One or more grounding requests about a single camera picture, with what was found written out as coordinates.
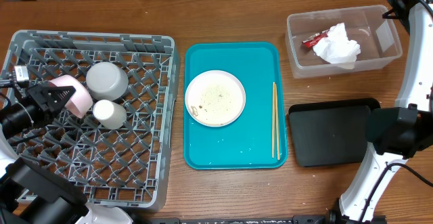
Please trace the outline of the small white round plate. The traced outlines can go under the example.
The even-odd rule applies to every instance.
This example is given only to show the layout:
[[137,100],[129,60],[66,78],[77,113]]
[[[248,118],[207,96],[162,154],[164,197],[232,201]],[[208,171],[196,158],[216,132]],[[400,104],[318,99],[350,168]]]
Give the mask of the small white round plate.
[[87,89],[73,76],[63,75],[48,82],[52,87],[73,86],[75,93],[66,103],[65,107],[73,115],[83,118],[93,105],[93,100]]

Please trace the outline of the grey round bowl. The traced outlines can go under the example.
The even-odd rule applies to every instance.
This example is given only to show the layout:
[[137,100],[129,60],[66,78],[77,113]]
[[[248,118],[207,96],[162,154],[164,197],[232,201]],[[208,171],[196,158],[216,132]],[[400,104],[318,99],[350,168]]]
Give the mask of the grey round bowl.
[[96,100],[117,100],[127,90],[129,80],[126,72],[110,62],[93,65],[86,75],[90,95]]

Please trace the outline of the white paper cup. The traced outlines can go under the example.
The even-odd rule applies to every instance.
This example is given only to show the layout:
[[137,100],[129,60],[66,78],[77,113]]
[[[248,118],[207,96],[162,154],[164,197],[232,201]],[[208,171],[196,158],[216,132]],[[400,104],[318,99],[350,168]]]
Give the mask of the white paper cup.
[[95,103],[93,115],[107,129],[119,129],[127,120],[126,110],[121,105],[106,99]]

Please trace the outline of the large white plate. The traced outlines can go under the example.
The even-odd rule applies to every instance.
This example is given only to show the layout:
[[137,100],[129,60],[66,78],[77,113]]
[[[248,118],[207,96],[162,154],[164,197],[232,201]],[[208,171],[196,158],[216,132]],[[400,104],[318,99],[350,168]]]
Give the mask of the large white plate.
[[207,127],[233,123],[245,106],[246,91],[241,81],[223,70],[209,70],[197,75],[185,90],[188,114]]

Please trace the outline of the red sauce packet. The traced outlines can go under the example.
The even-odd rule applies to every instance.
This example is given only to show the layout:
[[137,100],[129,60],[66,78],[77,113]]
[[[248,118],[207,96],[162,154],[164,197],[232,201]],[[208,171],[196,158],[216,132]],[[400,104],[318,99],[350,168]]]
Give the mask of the red sauce packet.
[[314,35],[311,35],[310,37],[308,37],[306,40],[304,40],[302,42],[302,45],[305,46],[306,48],[312,48],[314,47],[316,44],[318,44],[318,42],[327,37],[327,33],[329,32],[329,30],[324,30],[322,32],[318,32]]

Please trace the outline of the white napkin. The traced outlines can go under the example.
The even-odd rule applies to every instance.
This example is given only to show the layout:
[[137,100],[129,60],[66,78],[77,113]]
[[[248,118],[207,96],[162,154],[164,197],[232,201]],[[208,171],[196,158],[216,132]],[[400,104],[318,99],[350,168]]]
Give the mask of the white napkin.
[[314,53],[330,64],[352,70],[361,53],[361,46],[348,38],[345,23],[332,26],[326,35],[313,46]]

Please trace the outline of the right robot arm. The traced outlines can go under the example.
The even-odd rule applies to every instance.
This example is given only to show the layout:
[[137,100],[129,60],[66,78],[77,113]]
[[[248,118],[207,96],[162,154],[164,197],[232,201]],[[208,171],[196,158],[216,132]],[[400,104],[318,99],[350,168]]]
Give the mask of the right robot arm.
[[367,151],[348,189],[325,223],[385,223],[375,208],[399,169],[432,145],[432,0],[387,0],[384,19],[410,35],[405,76],[392,108],[374,110],[366,126]]

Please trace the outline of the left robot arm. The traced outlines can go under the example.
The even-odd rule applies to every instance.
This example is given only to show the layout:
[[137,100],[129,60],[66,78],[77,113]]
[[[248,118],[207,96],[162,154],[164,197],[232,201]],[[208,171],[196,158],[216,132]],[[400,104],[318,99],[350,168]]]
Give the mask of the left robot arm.
[[8,140],[25,129],[45,126],[65,108],[73,86],[34,85],[1,110],[1,222],[76,224],[132,223],[121,208],[92,204],[68,180],[16,155]]

